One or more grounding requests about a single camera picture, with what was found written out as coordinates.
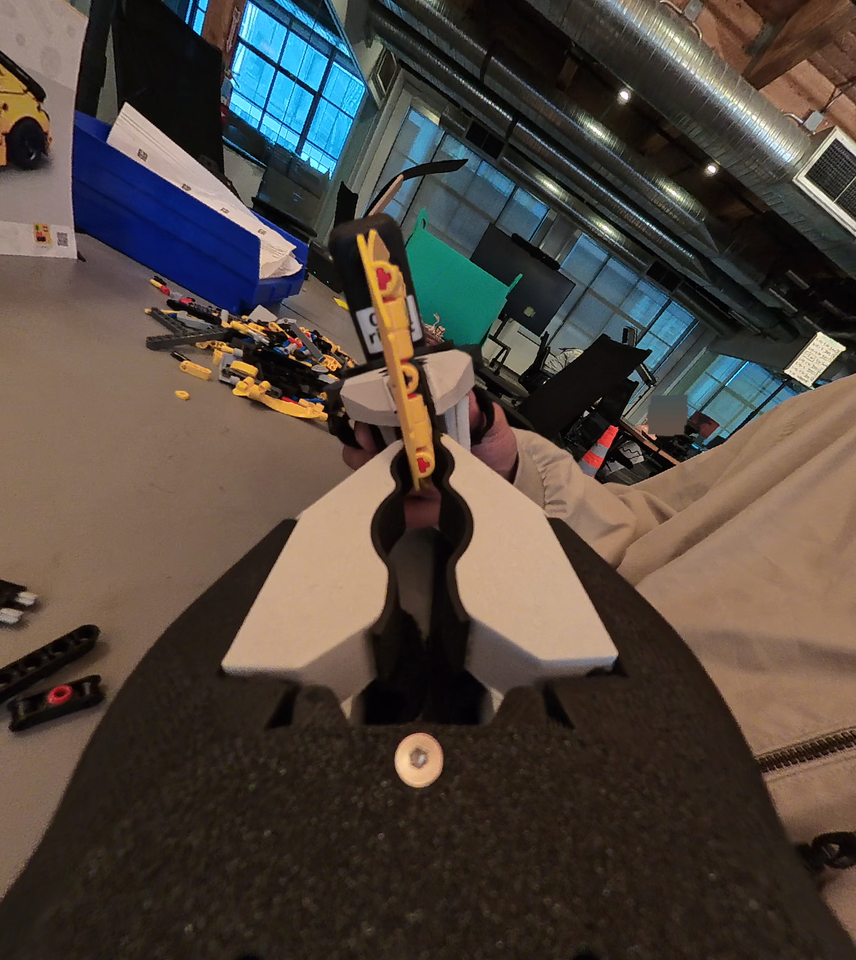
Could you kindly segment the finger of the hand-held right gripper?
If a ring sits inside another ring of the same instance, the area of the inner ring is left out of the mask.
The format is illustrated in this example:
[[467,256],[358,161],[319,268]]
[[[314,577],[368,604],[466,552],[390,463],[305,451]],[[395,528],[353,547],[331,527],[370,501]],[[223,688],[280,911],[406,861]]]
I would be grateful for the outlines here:
[[367,369],[344,378],[340,383],[340,401],[351,421],[399,427],[397,403],[386,367]]
[[419,368],[434,410],[434,424],[470,450],[470,396],[474,365],[467,352],[431,352],[419,356]]

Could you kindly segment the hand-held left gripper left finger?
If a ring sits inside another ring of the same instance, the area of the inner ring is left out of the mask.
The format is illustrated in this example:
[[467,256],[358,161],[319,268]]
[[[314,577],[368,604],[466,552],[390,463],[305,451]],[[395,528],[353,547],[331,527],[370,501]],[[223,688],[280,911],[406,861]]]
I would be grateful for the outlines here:
[[389,570],[373,520],[396,491],[393,442],[302,511],[221,661],[230,676],[267,676],[331,690],[345,706],[374,679],[369,633]]

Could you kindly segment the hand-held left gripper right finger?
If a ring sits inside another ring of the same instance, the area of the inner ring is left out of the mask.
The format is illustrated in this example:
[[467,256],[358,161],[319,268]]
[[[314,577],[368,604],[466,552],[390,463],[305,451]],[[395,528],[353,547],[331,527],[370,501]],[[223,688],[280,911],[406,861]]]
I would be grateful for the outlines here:
[[438,488],[438,638],[452,669],[485,689],[482,719],[515,688],[611,672],[614,642],[542,508],[448,436]]

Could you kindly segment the long yellow beam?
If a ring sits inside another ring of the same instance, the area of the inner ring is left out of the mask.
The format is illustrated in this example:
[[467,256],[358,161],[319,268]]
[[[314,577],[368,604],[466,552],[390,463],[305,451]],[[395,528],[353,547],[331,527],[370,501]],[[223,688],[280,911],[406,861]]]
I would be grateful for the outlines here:
[[377,229],[363,231],[357,244],[408,459],[411,488],[421,494],[434,473],[436,456],[433,423],[421,391],[422,376],[413,363],[407,288]]

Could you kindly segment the green folded board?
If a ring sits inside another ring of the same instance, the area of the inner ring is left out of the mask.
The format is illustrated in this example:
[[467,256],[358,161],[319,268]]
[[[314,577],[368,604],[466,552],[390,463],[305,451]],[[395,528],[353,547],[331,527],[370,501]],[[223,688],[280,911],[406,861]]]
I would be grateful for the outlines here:
[[437,319],[445,339],[457,347],[481,347],[522,279],[506,284],[429,231],[426,209],[419,211],[406,244],[412,289],[422,324]]

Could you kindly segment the orange traffic cone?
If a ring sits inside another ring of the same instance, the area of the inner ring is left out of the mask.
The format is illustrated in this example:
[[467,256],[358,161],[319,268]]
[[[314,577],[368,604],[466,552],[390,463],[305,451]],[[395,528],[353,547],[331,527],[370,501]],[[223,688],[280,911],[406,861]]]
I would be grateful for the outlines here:
[[588,477],[596,477],[602,468],[613,442],[615,441],[619,428],[617,425],[608,426],[602,435],[592,444],[579,461],[579,468]]

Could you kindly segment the large paned window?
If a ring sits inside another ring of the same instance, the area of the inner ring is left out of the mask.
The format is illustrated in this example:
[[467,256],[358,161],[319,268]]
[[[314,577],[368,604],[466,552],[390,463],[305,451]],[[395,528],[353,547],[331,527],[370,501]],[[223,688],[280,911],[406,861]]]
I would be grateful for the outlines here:
[[[207,1],[181,2],[201,36]],[[332,2],[247,2],[223,79],[227,147],[263,167],[294,159],[334,175],[367,87]]]

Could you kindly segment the white paper sheets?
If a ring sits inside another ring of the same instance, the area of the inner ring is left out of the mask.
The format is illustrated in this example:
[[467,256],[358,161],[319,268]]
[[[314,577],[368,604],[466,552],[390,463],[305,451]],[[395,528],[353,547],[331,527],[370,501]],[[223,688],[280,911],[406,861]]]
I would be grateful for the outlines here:
[[107,143],[172,186],[199,200],[244,230],[260,244],[259,278],[286,278],[302,270],[294,242],[262,222],[228,186],[149,121],[125,103],[111,126]]

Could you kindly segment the person's beige jacket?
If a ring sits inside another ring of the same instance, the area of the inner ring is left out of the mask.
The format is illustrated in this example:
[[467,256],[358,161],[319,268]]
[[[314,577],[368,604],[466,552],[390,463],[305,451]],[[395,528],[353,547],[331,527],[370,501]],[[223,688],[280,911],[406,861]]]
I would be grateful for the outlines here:
[[[791,840],[856,834],[856,374],[624,501],[618,570],[721,691]],[[856,863],[819,887],[856,942]]]

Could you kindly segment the short black beam red pin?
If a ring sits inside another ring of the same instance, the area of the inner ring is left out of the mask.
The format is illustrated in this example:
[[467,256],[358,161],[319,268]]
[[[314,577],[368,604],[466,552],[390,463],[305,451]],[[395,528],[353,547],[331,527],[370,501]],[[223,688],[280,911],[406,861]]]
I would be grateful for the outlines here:
[[41,724],[97,707],[106,698],[100,675],[89,675],[21,695],[8,706],[8,729],[21,733]]

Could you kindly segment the white notice sheet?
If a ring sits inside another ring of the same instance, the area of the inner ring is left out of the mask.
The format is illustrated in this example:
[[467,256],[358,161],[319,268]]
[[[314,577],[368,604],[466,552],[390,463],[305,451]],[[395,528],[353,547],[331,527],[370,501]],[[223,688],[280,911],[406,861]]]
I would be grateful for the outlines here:
[[846,347],[842,342],[818,331],[784,367],[782,373],[796,384],[812,389],[845,351]]

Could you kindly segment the instruction booklet car picture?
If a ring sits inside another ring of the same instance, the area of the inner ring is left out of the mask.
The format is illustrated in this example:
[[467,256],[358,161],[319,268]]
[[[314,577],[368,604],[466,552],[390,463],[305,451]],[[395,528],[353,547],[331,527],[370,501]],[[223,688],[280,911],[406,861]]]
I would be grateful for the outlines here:
[[0,1],[0,255],[77,256],[77,81],[88,21],[64,1]]

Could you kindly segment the white vent grille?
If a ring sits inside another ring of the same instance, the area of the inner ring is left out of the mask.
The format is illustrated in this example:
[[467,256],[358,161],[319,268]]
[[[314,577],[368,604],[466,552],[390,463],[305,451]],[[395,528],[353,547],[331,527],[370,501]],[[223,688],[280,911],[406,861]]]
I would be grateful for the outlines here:
[[816,140],[792,182],[856,237],[856,141],[837,126]]

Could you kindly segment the wooden post red sign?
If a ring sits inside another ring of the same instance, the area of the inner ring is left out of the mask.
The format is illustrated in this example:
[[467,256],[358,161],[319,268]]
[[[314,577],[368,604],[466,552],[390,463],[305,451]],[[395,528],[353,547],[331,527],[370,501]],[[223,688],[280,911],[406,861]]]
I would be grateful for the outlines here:
[[218,49],[226,65],[233,60],[247,4],[247,1],[207,2],[201,36]]

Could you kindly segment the silver air duct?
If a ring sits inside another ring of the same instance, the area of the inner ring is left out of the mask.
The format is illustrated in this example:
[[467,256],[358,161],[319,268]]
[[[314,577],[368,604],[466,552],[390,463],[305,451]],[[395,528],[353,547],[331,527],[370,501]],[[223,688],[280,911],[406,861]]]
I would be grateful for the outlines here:
[[531,1],[856,281],[856,237],[798,186],[811,135],[651,1]]

